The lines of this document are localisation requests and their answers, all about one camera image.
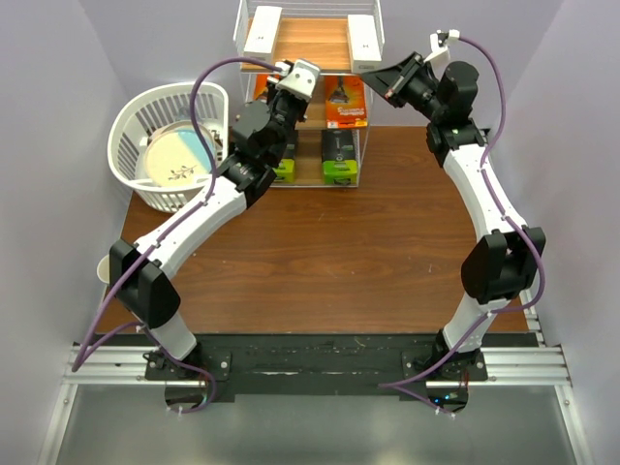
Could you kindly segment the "orange Gillette razor pack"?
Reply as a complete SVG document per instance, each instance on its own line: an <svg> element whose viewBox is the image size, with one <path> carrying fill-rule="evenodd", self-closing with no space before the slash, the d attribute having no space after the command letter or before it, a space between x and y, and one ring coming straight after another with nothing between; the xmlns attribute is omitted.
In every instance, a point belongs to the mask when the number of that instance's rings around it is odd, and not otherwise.
<svg viewBox="0 0 620 465"><path fill-rule="evenodd" d="M356 129L368 124L364 83L357 75L328 75L325 122L328 129Z"/></svg>
<svg viewBox="0 0 620 465"><path fill-rule="evenodd" d="M258 74L255 78L253 101L259 101L268 104L270 101L270 95L277 83L277 78L269 74Z"/></svg>

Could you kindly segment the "white Harry's box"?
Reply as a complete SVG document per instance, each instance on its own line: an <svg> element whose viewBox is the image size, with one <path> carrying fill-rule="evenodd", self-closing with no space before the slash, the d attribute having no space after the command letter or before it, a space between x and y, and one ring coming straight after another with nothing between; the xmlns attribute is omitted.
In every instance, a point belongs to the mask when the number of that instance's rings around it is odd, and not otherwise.
<svg viewBox="0 0 620 465"><path fill-rule="evenodd" d="M348 15L347 37L350 66L354 74L380 68L382 54L372 15Z"/></svg>

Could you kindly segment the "green black razor box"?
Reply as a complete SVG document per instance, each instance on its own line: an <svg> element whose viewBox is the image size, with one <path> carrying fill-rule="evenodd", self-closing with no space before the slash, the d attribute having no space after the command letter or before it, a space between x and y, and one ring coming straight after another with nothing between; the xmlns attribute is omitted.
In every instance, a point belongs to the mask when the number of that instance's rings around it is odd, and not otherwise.
<svg viewBox="0 0 620 465"><path fill-rule="evenodd" d="M295 154L296 146L289 143L285 149L282 160L273 170L275 173L275 182L281 184L293 184L295 182Z"/></svg>
<svg viewBox="0 0 620 465"><path fill-rule="evenodd" d="M326 185L353 186L357 183L356 139L352 130L321 131L322 175Z"/></svg>

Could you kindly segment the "grey Harry's box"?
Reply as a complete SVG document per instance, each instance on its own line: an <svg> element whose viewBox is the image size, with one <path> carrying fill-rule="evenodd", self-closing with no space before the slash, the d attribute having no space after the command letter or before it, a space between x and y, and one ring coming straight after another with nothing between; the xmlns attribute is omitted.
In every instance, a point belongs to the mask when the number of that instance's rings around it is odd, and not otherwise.
<svg viewBox="0 0 620 465"><path fill-rule="evenodd" d="M260 5L251 20L243 55L249 58L271 62L277 43L283 9Z"/></svg>

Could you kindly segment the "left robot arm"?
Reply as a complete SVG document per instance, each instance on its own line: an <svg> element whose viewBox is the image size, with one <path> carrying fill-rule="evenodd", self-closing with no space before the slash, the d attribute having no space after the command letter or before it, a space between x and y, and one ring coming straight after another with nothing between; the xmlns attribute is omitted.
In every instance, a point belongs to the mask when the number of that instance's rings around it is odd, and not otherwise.
<svg viewBox="0 0 620 465"><path fill-rule="evenodd" d="M207 186L158 229L110 247L108 294L138 319L179 380L202 371L202 350L180 315L171 280L199 246L266 193L312 94L278 84L266 101L249 103L232 127L232 149Z"/></svg>

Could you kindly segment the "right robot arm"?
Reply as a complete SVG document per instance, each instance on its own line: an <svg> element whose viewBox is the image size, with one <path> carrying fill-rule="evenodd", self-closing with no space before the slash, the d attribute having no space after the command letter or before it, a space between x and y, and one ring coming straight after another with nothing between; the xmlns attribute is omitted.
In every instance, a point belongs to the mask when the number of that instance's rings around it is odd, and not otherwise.
<svg viewBox="0 0 620 465"><path fill-rule="evenodd" d="M546 237L515 211L488 163L490 144L471 117L479 79L474 66L451 62L435 77L431 64L412 53L361 79L393 107L411 106L427 118L428 149L456 187L474 227L477 243L460 271L464 295L413 377L435 374L451 381L474 360L495 317L512 311L513 299L543 281Z"/></svg>

